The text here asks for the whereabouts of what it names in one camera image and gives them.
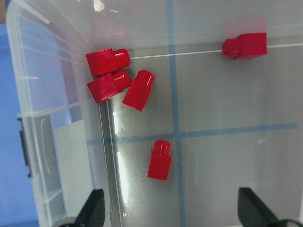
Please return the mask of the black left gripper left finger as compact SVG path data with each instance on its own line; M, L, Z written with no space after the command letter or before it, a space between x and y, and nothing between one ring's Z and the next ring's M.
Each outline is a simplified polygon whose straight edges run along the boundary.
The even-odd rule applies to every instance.
M103 189L90 193L74 225L76 227L103 227L105 223L105 199Z

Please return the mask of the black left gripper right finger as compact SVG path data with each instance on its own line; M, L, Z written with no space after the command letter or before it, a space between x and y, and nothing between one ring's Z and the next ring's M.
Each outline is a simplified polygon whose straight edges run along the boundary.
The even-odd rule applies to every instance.
M283 227L275 214L250 188L238 189L238 219L243 227Z

